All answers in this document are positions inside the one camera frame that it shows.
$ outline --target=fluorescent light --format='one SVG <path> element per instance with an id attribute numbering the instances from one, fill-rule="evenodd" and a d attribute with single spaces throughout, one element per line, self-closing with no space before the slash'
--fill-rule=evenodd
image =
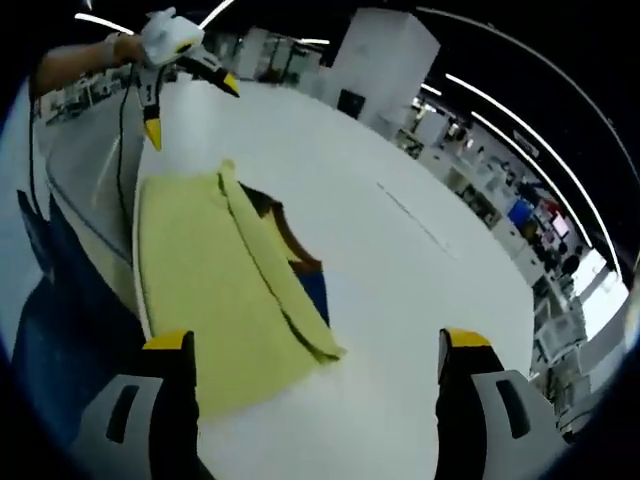
<path id="1" fill-rule="evenodd" d="M 95 17 L 86 13 L 76 13 L 74 18 L 76 20 L 85 20 L 87 22 L 97 23 L 98 25 L 113 28 L 114 30 L 118 30 L 119 32 L 126 33 L 127 35 L 133 35 L 133 30 L 121 27 L 120 25 L 110 22 L 109 20 L 105 20 L 104 18 Z"/>
<path id="2" fill-rule="evenodd" d="M 200 28 L 204 28 L 207 25 L 209 25 L 209 23 L 211 22 L 211 20 L 213 20 L 214 18 L 216 18 L 218 15 L 220 15 L 220 13 L 222 13 L 222 11 L 227 8 L 229 5 L 231 5 L 233 3 L 234 0 L 224 0 L 220 5 L 218 5 L 216 8 L 213 9 L 213 11 L 207 15 L 207 18 L 205 18 L 202 23 L 200 25 L 198 25 L 198 27 Z"/>
<path id="3" fill-rule="evenodd" d="M 534 168 L 534 170 L 536 172 L 538 172 L 538 174 L 549 184 L 549 186 L 551 187 L 551 189 L 553 190 L 553 192 L 556 194 L 556 196 L 558 197 L 558 199 L 560 199 L 560 201 L 564 204 L 565 208 L 567 209 L 567 211 L 569 212 L 569 214 L 573 217 L 573 221 L 575 222 L 576 226 L 580 229 L 580 231 L 582 232 L 582 234 L 585 236 L 585 238 L 587 239 L 587 243 L 590 243 L 588 240 L 588 236 L 587 236 L 587 232 L 584 228 L 584 225 L 582 225 L 582 223 L 580 222 L 580 219 L 578 218 L 578 215 L 576 214 L 576 212 L 573 210 L 573 208 L 571 208 L 571 205 L 569 205 L 569 201 L 564 197 L 564 195 L 562 195 L 562 193 L 560 192 L 560 189 L 558 188 L 558 186 L 553 183 L 553 181 L 549 178 L 549 176 L 540 168 L 540 166 L 535 162 L 535 160 L 533 158 L 531 158 L 529 156 L 529 154 L 527 152 L 525 152 L 522 147 L 520 147 L 520 145 L 518 145 L 516 142 L 514 142 L 511 138 L 509 138 L 502 130 L 500 130 L 498 127 L 496 127 L 494 124 L 492 124 L 491 122 L 489 122 L 489 120 L 487 120 L 486 118 L 484 118 L 482 115 L 476 113 L 476 112 L 471 112 L 471 115 L 474 116 L 475 118 L 477 118 L 478 120 L 480 120 L 482 123 L 484 123 L 487 127 L 489 127 L 490 130 L 492 130 L 496 135 L 498 135 L 500 138 L 502 138 L 505 142 L 507 142 L 509 145 L 511 145 L 511 147 L 518 152 L 520 155 L 522 155 L 522 157 L 527 160 L 527 162 L 529 162 L 529 164 L 531 164 L 531 166 Z"/>
<path id="4" fill-rule="evenodd" d="M 624 154 L 625 158 L 627 159 L 627 162 L 629 163 L 629 167 L 631 168 L 631 171 L 633 172 L 633 176 L 636 178 L 637 181 L 640 182 L 640 175 L 638 175 L 638 171 L 637 171 L 637 169 L 636 169 L 636 167 L 634 165 L 633 160 L 631 159 L 631 155 L 629 154 L 629 151 L 627 150 L 627 148 L 624 146 L 624 143 L 622 143 L 622 140 L 620 139 L 620 136 L 616 132 L 616 129 L 613 127 L 613 124 L 604 115 L 604 113 L 602 113 L 602 110 L 600 110 L 600 108 L 598 108 L 598 106 L 595 104 L 595 102 L 593 100 L 591 100 L 589 95 L 587 95 L 585 93 L 585 91 L 582 88 L 580 88 L 580 86 L 576 82 L 574 82 L 571 77 L 569 77 L 569 75 L 567 75 L 563 70 L 560 70 L 560 68 L 555 63 L 553 63 L 547 57 L 545 57 L 545 56 L 541 55 L 540 53 L 538 53 L 536 50 L 531 48 L 529 45 L 526 45 L 526 44 L 522 43 L 520 40 L 517 40 L 517 39 L 507 35 L 506 33 L 501 32 L 500 30 L 496 29 L 491 24 L 485 25 L 482 22 L 478 22 L 476 20 L 472 20 L 470 18 L 463 17 L 463 16 L 460 16 L 460 15 L 454 15 L 453 13 L 445 12 L 445 11 L 442 11 L 442 10 L 436 10 L 434 8 L 416 7 L 416 10 L 420 10 L 422 12 L 430 13 L 430 14 L 433 14 L 433 15 L 441 15 L 443 17 L 453 18 L 455 20 L 458 20 L 458 21 L 461 21 L 461 22 L 464 22 L 464 23 L 468 23 L 470 25 L 474 25 L 474 26 L 476 26 L 478 28 L 482 28 L 483 30 L 485 30 L 485 31 L 487 31 L 487 32 L 489 32 L 491 34 L 498 35 L 499 37 L 502 37 L 503 39 L 513 43 L 514 45 L 519 46 L 523 50 L 526 50 L 531 55 L 535 56 L 538 60 L 546 63 L 549 68 L 552 68 L 558 75 L 560 75 L 562 78 L 564 78 L 569 83 L 569 85 L 571 85 L 573 88 L 575 88 L 576 91 L 580 95 L 582 95 L 582 98 L 584 98 L 585 101 L 589 105 L 591 105 L 591 108 L 593 108 L 596 111 L 596 113 L 598 114 L 600 119 L 604 122 L 605 126 L 609 129 L 609 132 L 611 132 L 611 135 L 613 135 L 613 138 L 615 138 L 616 142 L 618 143 L 618 146 L 620 147 L 620 150 L 622 150 L 622 153 Z"/>
<path id="5" fill-rule="evenodd" d="M 467 82 L 464 82 L 464 81 L 460 80 L 459 78 L 454 77 L 453 75 L 450 75 L 450 74 L 447 73 L 445 76 L 449 80 L 451 80 L 452 82 L 455 82 L 458 85 L 461 85 L 464 88 L 472 91 L 476 95 L 479 95 L 484 100 L 486 100 L 487 102 L 489 102 L 493 106 L 497 107 L 500 111 L 502 111 L 503 113 L 505 113 L 509 117 L 511 117 L 512 120 L 514 120 L 516 123 L 518 123 L 527 132 L 529 132 L 529 134 L 533 138 L 535 138 L 538 142 L 540 142 L 540 144 L 549 152 L 549 154 L 551 154 L 551 156 L 553 158 L 555 158 L 555 160 L 560 164 L 560 166 L 564 169 L 564 171 L 567 173 L 567 175 L 569 175 L 569 178 L 571 178 L 571 180 L 576 184 L 576 186 L 578 187 L 578 190 L 580 191 L 580 193 L 582 194 L 584 199 L 587 201 L 587 205 L 589 205 L 589 208 L 593 212 L 593 215 L 596 217 L 596 222 L 598 223 L 598 226 L 600 227 L 600 229 L 602 230 L 602 233 L 604 234 L 604 238 L 605 238 L 605 241 L 607 243 L 607 247 L 609 247 L 609 251 L 611 252 L 611 256 L 613 257 L 613 263 L 615 265 L 616 271 L 618 272 L 618 275 L 622 275 L 622 271 L 620 270 L 620 263 L 618 262 L 618 255 L 616 254 L 616 250 L 613 247 L 613 243 L 611 242 L 611 237 L 609 236 L 609 231 L 607 230 L 607 227 L 605 227 L 604 221 L 602 220 L 602 217 L 600 216 L 600 212 L 598 212 L 598 210 L 596 209 L 596 206 L 594 205 L 593 201 L 591 200 L 591 197 L 589 197 L 589 195 L 587 194 L 587 192 L 584 189 L 583 185 L 580 183 L 580 181 L 575 176 L 573 171 L 571 171 L 571 169 L 565 163 L 565 161 L 562 160 L 562 158 L 560 158 L 560 155 L 558 155 L 558 153 L 553 148 L 551 148 L 551 145 L 549 145 L 538 134 L 538 132 L 536 132 L 524 120 L 522 120 L 520 117 L 518 117 L 515 113 L 513 113 L 507 107 L 502 105 L 496 99 L 494 99 L 491 96 L 487 95 L 483 91 L 478 90 L 473 85 L 469 85 Z M 591 243 L 591 240 L 589 239 L 589 236 L 587 235 L 586 230 L 584 229 L 584 227 L 581 226 L 581 224 L 580 224 L 580 230 L 581 230 L 581 232 L 582 232 L 582 234 L 583 234 L 583 236 L 584 236 L 584 238 L 585 238 L 585 240 L 587 242 L 587 245 L 589 245 L 589 247 L 592 247 L 593 244 Z"/>
<path id="6" fill-rule="evenodd" d="M 436 90 L 433 87 L 430 87 L 429 85 L 427 85 L 426 83 L 423 83 L 422 85 L 420 85 L 422 88 L 424 88 L 425 90 L 427 90 L 428 92 L 433 93 L 434 95 L 442 95 L 442 92 L 440 90 Z"/>
<path id="7" fill-rule="evenodd" d="M 301 38 L 300 43 L 314 43 L 316 45 L 329 45 L 329 40 L 320 40 L 318 38 Z"/>

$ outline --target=white tabletop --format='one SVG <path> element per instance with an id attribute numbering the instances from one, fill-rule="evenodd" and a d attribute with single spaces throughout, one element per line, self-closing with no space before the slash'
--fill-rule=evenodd
<path id="1" fill-rule="evenodd" d="M 339 363 L 215 424 L 199 455 L 217 478 L 425 479 L 435 473 L 438 331 L 487 336 L 506 368 L 531 363 L 531 291 L 486 227 L 425 168 L 355 120 L 298 92 L 169 84 L 152 172 L 212 171 L 285 205 L 324 264 Z"/>

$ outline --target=yellow cloth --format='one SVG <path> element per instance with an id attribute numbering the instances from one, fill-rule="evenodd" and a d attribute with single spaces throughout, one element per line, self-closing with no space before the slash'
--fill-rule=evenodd
<path id="1" fill-rule="evenodd" d="M 267 227 L 269 233 L 273 235 L 273 238 L 276 240 L 276 242 L 278 242 L 278 247 L 284 252 L 287 260 L 289 260 L 290 262 L 302 261 L 302 259 L 295 254 L 295 252 L 289 247 L 289 245 L 287 245 L 287 242 L 285 242 L 284 238 L 282 238 L 282 233 L 280 232 L 278 224 L 276 223 L 276 217 L 273 214 L 273 210 L 269 210 L 269 213 L 262 217 L 262 222 Z"/>
<path id="2" fill-rule="evenodd" d="M 192 330 L 201 417 L 263 401 L 344 350 L 235 179 L 150 177 L 140 272 L 153 335 Z"/>

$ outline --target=cable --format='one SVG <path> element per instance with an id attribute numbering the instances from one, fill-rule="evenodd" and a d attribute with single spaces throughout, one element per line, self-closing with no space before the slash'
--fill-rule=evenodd
<path id="1" fill-rule="evenodd" d="M 120 112 L 119 112 L 119 118 L 118 118 L 118 130 L 119 130 L 119 137 L 118 137 L 118 163 L 117 163 L 117 171 L 116 171 L 116 185 L 118 188 L 118 201 L 120 202 L 120 210 L 122 210 L 122 218 L 125 222 L 125 228 L 127 229 L 127 231 L 130 231 L 133 229 L 133 224 L 131 222 L 131 220 L 129 219 L 129 214 L 127 213 L 127 208 L 125 206 L 124 203 L 124 193 L 122 191 L 122 179 L 121 179 L 121 175 L 122 175 L 122 149 L 123 149 L 123 134 L 124 134 L 124 107 L 127 103 L 127 97 L 129 96 L 129 91 L 131 90 L 131 84 L 133 82 L 133 69 L 134 69 L 134 65 L 131 65 L 131 68 L 129 69 L 129 80 L 127 82 L 127 86 L 125 88 L 125 92 L 124 92 L 124 98 L 122 99 L 122 103 L 120 104 Z"/>
<path id="2" fill-rule="evenodd" d="M 33 208 L 36 215 L 43 219 L 40 205 L 36 197 L 36 181 L 35 181 L 35 165 L 33 159 L 33 127 L 35 123 L 35 95 L 34 95 L 34 79 L 29 78 L 29 188 L 31 190 L 31 201 L 33 202 Z"/>

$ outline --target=white pillar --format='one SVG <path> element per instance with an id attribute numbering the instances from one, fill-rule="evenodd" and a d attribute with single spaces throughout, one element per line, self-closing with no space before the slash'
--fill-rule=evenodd
<path id="1" fill-rule="evenodd" d="M 449 127 L 449 118 L 435 112 L 427 112 L 416 129 L 418 137 L 427 146 L 435 146 Z"/>
<path id="2" fill-rule="evenodd" d="M 236 75 L 239 78 L 254 78 L 258 62 L 262 54 L 264 42 L 267 39 L 267 31 L 252 28 L 242 40 L 242 47 L 238 59 Z"/>
<path id="3" fill-rule="evenodd" d="M 326 102 L 335 107 L 340 91 L 350 90 L 366 99 L 358 118 L 362 123 L 399 128 L 439 49 L 440 43 L 413 15 L 359 9 L 331 69 Z"/>

